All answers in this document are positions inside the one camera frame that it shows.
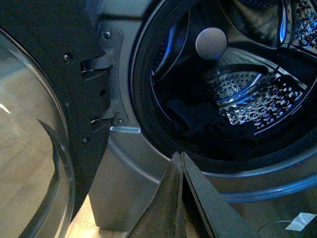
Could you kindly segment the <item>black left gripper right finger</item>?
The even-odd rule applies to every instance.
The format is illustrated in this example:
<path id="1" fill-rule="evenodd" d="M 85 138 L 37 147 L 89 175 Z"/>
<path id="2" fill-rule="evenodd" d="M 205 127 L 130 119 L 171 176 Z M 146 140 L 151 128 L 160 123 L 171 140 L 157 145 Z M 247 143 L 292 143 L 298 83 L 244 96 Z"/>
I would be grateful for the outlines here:
<path id="1" fill-rule="evenodd" d="M 185 152 L 181 154 L 181 158 L 190 193 L 208 236 L 260 238 L 261 235 L 227 203 Z"/>

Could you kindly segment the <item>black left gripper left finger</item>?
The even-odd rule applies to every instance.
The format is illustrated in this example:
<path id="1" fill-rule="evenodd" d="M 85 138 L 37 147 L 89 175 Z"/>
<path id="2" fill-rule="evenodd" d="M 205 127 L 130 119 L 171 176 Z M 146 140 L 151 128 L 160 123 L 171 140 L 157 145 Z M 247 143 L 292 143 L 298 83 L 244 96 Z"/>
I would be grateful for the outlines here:
<path id="1" fill-rule="evenodd" d="M 185 203 L 188 190 L 185 152 L 175 152 L 148 208 L 128 233 L 130 238 L 186 238 Z"/>

